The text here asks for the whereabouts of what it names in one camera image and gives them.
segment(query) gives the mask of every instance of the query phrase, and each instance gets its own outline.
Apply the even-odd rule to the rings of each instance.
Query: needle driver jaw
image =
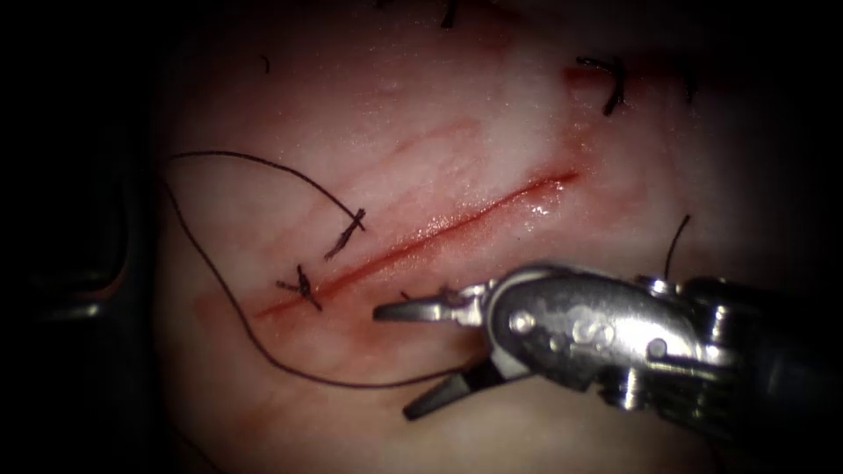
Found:
[[[507,284],[519,278],[507,276]],[[501,285],[496,280],[466,286],[461,290],[442,290],[439,294],[377,306],[376,321],[456,322],[460,326],[484,331],[491,352],[469,363],[464,369],[443,380],[404,407],[408,420],[416,420],[478,391],[532,375],[530,369],[500,348],[489,331],[488,310]]]

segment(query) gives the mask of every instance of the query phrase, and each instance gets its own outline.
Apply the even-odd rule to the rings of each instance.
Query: dark suture thread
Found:
[[[422,375],[418,377],[411,377],[404,380],[398,380],[395,382],[389,382],[385,384],[360,384],[360,383],[352,383],[352,382],[343,382],[340,380],[332,380],[330,378],[319,377],[310,373],[307,373],[303,370],[296,369],[284,363],[281,363],[275,357],[270,354],[270,351],[258,340],[257,336],[255,335],[255,331],[252,329],[252,326],[249,325],[249,321],[246,318],[246,313],[240,307],[240,303],[237,302],[237,299],[234,297],[234,294],[231,292],[231,288],[228,287],[226,280],[222,277],[222,274],[217,269],[216,265],[213,264],[211,257],[208,256],[206,251],[199,245],[199,242],[196,240],[196,237],[193,236],[190,228],[187,225],[187,222],[184,220],[184,215],[182,214],[181,208],[178,206],[178,201],[176,200],[176,195],[173,194],[173,190],[169,187],[166,181],[160,176],[158,176],[159,181],[162,184],[162,187],[167,193],[169,198],[170,204],[172,205],[173,212],[176,214],[176,219],[178,220],[178,224],[182,227],[182,231],[187,239],[191,242],[191,245],[196,249],[199,253],[199,256],[205,262],[208,269],[213,273],[214,278],[216,278],[217,283],[220,285],[220,288],[226,294],[226,298],[228,299],[228,303],[234,309],[234,312],[237,315],[237,318],[240,319],[240,322],[243,326],[243,330],[246,333],[246,336],[255,346],[257,351],[266,359],[266,362],[269,363],[272,367],[282,370],[292,376],[301,377],[305,380],[309,380],[311,382],[315,382],[317,384],[325,384],[331,385],[334,387],[340,388],[350,388],[350,389],[370,389],[370,390],[381,390],[381,389],[392,389],[397,387],[402,387],[406,385],[412,384],[419,384],[421,382],[427,382],[428,380],[432,380],[439,377],[448,376],[451,374],[458,373],[461,371],[462,367],[454,367],[451,369],[440,370],[438,372],[433,372],[427,375]]]
[[[207,453],[204,452],[204,450],[202,450],[191,438],[187,436],[187,434],[184,434],[184,432],[179,429],[178,426],[176,426],[175,422],[169,420],[167,424],[169,425],[169,428],[172,430],[172,432],[176,434],[176,437],[185,445],[187,445],[187,447],[190,448],[194,453],[196,453],[196,455],[199,456],[203,461],[205,461],[205,463],[210,466],[214,472],[217,472],[218,474],[226,474],[226,472],[220,469],[220,467],[211,459],[210,456],[208,456]]]
[[[314,180],[310,179],[309,177],[305,176],[303,173],[301,173],[299,171],[296,171],[295,169],[292,169],[288,166],[284,166],[282,164],[270,162],[269,160],[264,160],[263,158],[258,158],[257,156],[254,156],[252,154],[245,154],[245,153],[233,152],[233,151],[227,151],[227,150],[201,150],[201,151],[192,151],[192,152],[171,154],[170,156],[168,156],[168,159],[172,160],[172,161],[175,161],[175,160],[180,160],[180,159],[183,159],[183,158],[191,158],[191,157],[195,157],[195,156],[229,156],[229,157],[232,157],[232,158],[240,158],[240,159],[246,160],[247,162],[254,162],[254,163],[262,164],[263,166],[268,166],[270,168],[278,169],[280,171],[284,171],[285,173],[290,173],[291,175],[296,176],[298,179],[304,181],[305,183],[308,183],[311,186],[313,186],[314,189],[316,189],[318,192],[322,193],[323,196],[330,199],[332,203],[334,203],[337,207],[342,209],[342,211],[345,212],[346,215],[348,215],[351,218],[351,220],[355,220],[356,214],[354,212],[349,210],[349,208],[346,207],[339,199],[334,197],[334,195],[329,193],[327,190],[325,190],[325,188],[321,187]],[[356,223],[357,223],[357,226],[360,227],[360,230],[365,232],[366,227],[363,226],[363,222],[361,222],[360,220],[357,220]]]
[[[316,298],[313,297],[313,293],[310,291],[310,280],[307,279],[307,275],[305,275],[304,270],[301,269],[301,265],[296,265],[296,271],[299,273],[299,285],[288,284],[284,283],[281,280],[275,282],[275,285],[278,288],[284,288],[285,290],[295,291],[302,298],[306,299],[316,308],[316,311],[322,312],[322,305],[316,301]]]
[[[176,154],[170,155],[168,157],[168,159],[171,160],[171,161],[175,161],[175,160],[179,160],[179,159],[182,159],[182,158],[190,158],[190,157],[196,157],[196,156],[229,156],[229,157],[232,157],[232,158],[240,158],[240,159],[246,160],[248,162],[255,162],[255,163],[258,163],[258,164],[262,164],[264,166],[268,166],[270,168],[274,168],[274,169],[278,169],[280,171],[284,171],[286,173],[290,173],[291,175],[296,176],[298,179],[304,181],[305,183],[308,183],[311,186],[313,186],[318,192],[322,193],[323,196],[330,199],[331,202],[333,202],[335,205],[337,205],[337,207],[342,209],[343,212],[345,212],[346,214],[348,214],[349,217],[351,217],[351,225],[349,227],[347,227],[344,231],[342,231],[342,233],[340,234],[339,240],[337,240],[337,243],[334,246],[334,249],[331,250],[330,252],[328,252],[328,255],[330,255],[330,256],[334,256],[334,254],[336,254],[336,252],[339,252],[340,250],[342,250],[343,247],[345,247],[345,244],[348,243],[349,238],[351,237],[351,233],[353,232],[353,229],[359,227],[360,230],[362,230],[364,232],[366,230],[366,227],[364,227],[364,225],[363,225],[363,216],[366,215],[366,211],[364,209],[361,208],[361,209],[357,210],[357,213],[352,213],[351,210],[348,207],[346,207],[342,202],[340,202],[339,199],[334,197],[333,194],[331,194],[327,190],[325,190],[325,188],[321,187],[318,183],[316,183],[314,180],[310,179],[309,177],[305,176],[301,172],[296,171],[295,169],[292,169],[288,166],[284,166],[282,164],[270,162],[268,160],[264,160],[263,158],[258,158],[257,156],[253,156],[251,154],[232,152],[232,151],[227,151],[227,150],[203,150],[203,151],[195,151],[195,152],[176,153]]]
[[[340,250],[345,248],[345,245],[349,243],[349,239],[351,238],[351,234],[354,233],[354,229],[357,228],[357,224],[363,219],[366,215],[366,210],[363,208],[357,209],[357,214],[354,215],[354,221],[349,224],[348,227],[340,234],[340,238],[336,240],[336,244],[334,244],[334,248],[325,254],[325,261],[327,262],[331,258],[334,257]]]
[[[457,0],[448,0],[448,10],[445,12],[445,18],[442,18],[442,25],[440,27],[450,30],[454,27],[454,17],[457,16]]]
[[[609,96],[609,101],[607,101],[603,106],[603,115],[608,117],[615,110],[615,106],[623,104],[623,83],[626,81],[626,68],[617,57],[612,58],[612,63],[609,64],[606,61],[587,58],[585,56],[577,56],[577,64],[580,64],[581,66],[589,66],[591,68],[598,68],[601,71],[609,73],[615,78],[615,87],[612,88],[612,95]]]
[[[676,234],[674,234],[674,239],[670,242],[670,248],[667,250],[667,258],[665,259],[665,279],[666,280],[670,277],[670,262],[674,258],[674,249],[676,249],[676,242],[679,241],[679,236],[682,235],[682,231],[685,229],[685,226],[688,224],[689,220],[691,220],[690,214],[685,214],[685,218],[682,219],[682,223],[679,224],[679,228],[676,229]]]

